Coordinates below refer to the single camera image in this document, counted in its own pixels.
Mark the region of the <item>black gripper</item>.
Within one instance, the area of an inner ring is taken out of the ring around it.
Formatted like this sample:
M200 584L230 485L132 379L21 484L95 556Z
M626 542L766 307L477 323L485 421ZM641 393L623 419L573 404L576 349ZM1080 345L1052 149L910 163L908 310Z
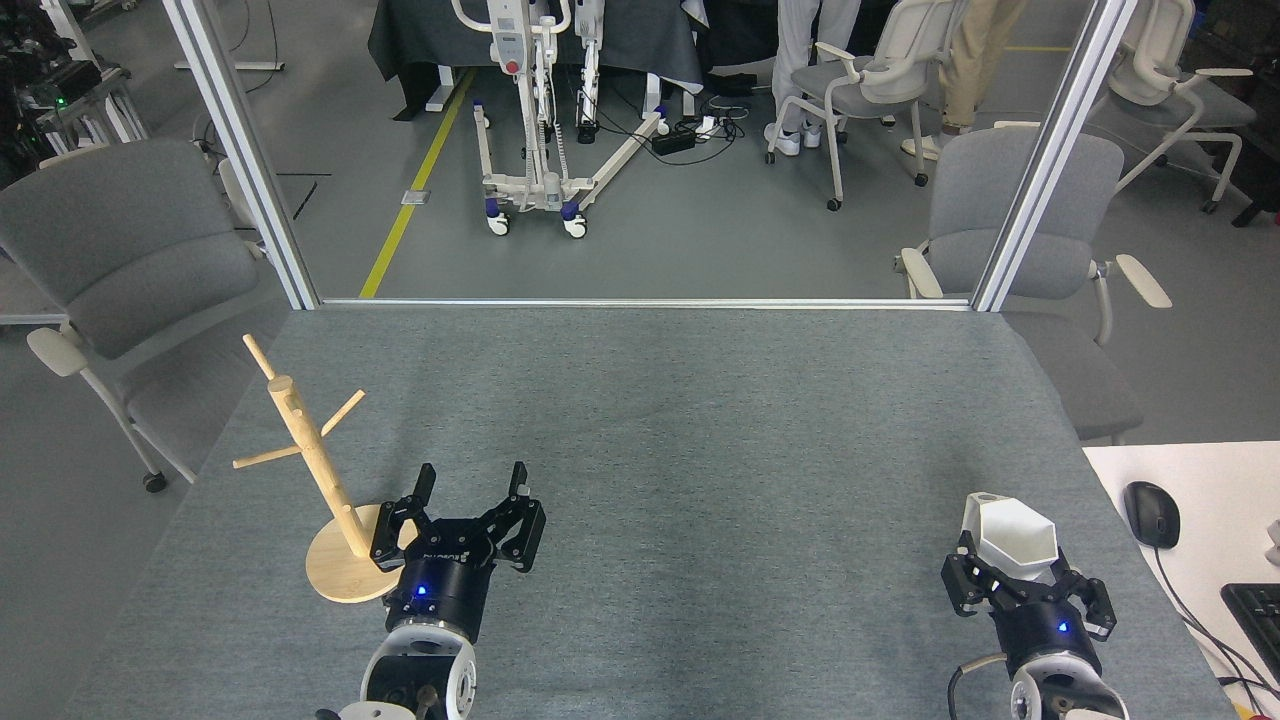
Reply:
M977 542L961 530L957 547L941 569L943 585L959 616L975 615L987 602L1010 676L1041 656L1066 652L1096 666L1091 639L1110 639L1117 619L1106 584L1068 565L1051 565L1050 600L1016 601L1011 578L977 555ZM1083 620L1071 600L1084 609Z
M436 473L424 462L413 489L380 503L372 530L370 559L383 573L403 569L397 587L385 597L385 629L410 620L444 621L476 641L489 582L497 561L516 571L532 569L547 521L541 502L531 497L529 471L516 461L506 500L477 520L431 520L428 515ZM406 550L401 532L407 521L420 530Z

